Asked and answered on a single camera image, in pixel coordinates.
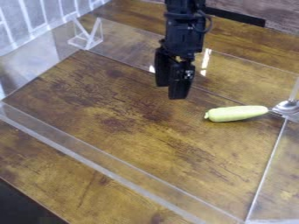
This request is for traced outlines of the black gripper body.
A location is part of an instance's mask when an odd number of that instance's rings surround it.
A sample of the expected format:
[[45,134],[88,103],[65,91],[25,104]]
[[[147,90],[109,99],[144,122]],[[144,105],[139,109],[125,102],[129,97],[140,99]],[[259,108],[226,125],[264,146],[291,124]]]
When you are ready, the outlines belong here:
[[161,48],[167,55],[194,61],[202,52],[206,30],[206,17],[199,14],[164,13],[166,34]]

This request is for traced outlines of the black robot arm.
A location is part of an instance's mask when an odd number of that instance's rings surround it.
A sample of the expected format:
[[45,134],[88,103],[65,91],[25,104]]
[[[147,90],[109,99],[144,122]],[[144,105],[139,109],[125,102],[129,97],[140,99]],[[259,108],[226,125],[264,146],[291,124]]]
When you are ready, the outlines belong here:
[[157,87],[168,87],[168,98],[184,99],[195,76],[195,53],[202,52],[206,29],[206,0],[164,0],[166,34],[155,50]]

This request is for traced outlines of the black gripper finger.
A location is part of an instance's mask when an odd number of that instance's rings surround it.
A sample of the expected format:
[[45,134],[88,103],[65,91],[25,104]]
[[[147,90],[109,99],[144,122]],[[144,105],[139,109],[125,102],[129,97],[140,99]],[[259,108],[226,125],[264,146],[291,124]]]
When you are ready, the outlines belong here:
[[192,86],[195,65],[190,61],[172,61],[168,77],[168,98],[186,99]]
[[163,48],[155,50],[153,67],[156,86],[167,87],[170,85],[171,57],[166,54]]

